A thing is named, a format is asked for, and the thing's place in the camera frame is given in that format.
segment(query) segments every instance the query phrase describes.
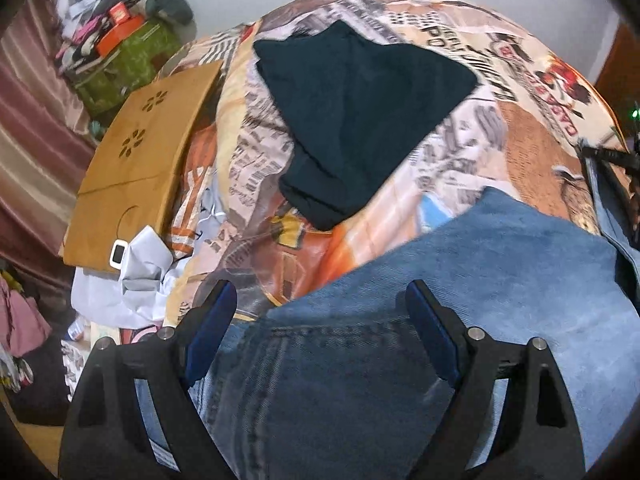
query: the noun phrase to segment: maroon curtain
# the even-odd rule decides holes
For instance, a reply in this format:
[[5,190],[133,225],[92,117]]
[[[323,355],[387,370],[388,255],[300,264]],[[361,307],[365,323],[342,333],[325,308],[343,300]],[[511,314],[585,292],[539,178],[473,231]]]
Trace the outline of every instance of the maroon curtain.
[[68,289],[58,256],[94,146],[56,73],[56,0],[26,0],[0,38],[0,258]]

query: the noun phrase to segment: cut-out flower pattern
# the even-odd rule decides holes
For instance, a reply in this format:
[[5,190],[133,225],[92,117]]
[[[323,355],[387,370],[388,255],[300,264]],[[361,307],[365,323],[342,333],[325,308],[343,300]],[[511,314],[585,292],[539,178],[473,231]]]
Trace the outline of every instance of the cut-out flower pattern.
[[129,137],[124,139],[124,142],[122,143],[122,150],[118,157],[130,156],[131,151],[134,148],[137,148],[142,143],[142,141],[145,140],[145,132],[146,130],[134,130]]
[[160,103],[162,103],[162,101],[164,101],[164,98],[167,95],[167,91],[165,90],[164,92],[159,91],[156,95],[151,96],[149,99],[146,100],[146,104],[142,107],[142,109],[145,112],[150,112],[151,110],[153,110],[154,106],[158,106]]

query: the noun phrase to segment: metal screw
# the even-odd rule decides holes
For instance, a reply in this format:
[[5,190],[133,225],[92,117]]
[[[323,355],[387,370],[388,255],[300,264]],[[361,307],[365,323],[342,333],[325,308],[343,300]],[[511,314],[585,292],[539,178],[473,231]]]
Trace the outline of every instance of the metal screw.
[[484,330],[478,328],[477,326],[471,327],[466,331],[466,333],[474,341],[480,341],[481,339],[484,339]]
[[175,328],[172,326],[163,326],[158,330],[158,337],[163,340],[171,339],[175,334]]
[[535,337],[531,340],[531,344],[538,350],[544,350],[546,348],[546,341],[541,337]]
[[108,335],[101,337],[100,339],[98,339],[98,341],[95,342],[95,347],[98,350],[104,350],[105,348],[107,348],[108,346],[114,344],[115,341],[113,339],[111,339]]

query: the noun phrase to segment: newspaper print fabric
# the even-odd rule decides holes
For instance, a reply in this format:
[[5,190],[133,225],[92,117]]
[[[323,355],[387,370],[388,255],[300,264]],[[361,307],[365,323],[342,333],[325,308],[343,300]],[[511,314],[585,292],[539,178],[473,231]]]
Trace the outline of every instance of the newspaper print fabric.
[[[336,20],[380,44],[433,49],[474,70],[481,84],[363,210],[318,232],[278,191],[292,140],[252,44],[317,34]],[[242,35],[217,122],[227,218],[203,234],[169,297],[165,325],[198,306],[204,279],[233,281],[236,317],[255,319],[465,212],[485,186],[597,234],[574,146],[579,137],[622,146],[608,107],[580,74],[516,23],[463,0],[297,0],[276,9]]]
[[182,167],[182,177],[178,184],[172,221],[164,236],[176,259],[191,256],[196,240],[202,235],[198,230],[200,203],[216,174],[216,107],[222,84],[244,29],[244,26],[239,26],[186,45],[162,67],[157,77],[165,78],[193,66],[223,61],[218,85],[207,97],[193,125]]

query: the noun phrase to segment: blue jeans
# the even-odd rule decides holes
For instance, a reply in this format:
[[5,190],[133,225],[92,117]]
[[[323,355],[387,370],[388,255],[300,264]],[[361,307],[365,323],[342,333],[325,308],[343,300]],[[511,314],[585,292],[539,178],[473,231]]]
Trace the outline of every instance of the blue jeans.
[[[494,339],[546,339],[593,464],[640,394],[633,269],[606,239],[487,188],[435,231],[229,329],[191,395],[239,478],[407,475],[452,396],[404,308],[414,279]],[[505,389],[470,465],[486,458]]]
[[625,203],[628,203],[628,194],[608,162],[587,158],[584,160],[584,165],[600,232],[631,264],[635,281],[635,292],[632,298],[638,306],[640,304],[640,251],[629,244],[632,227],[625,206]]

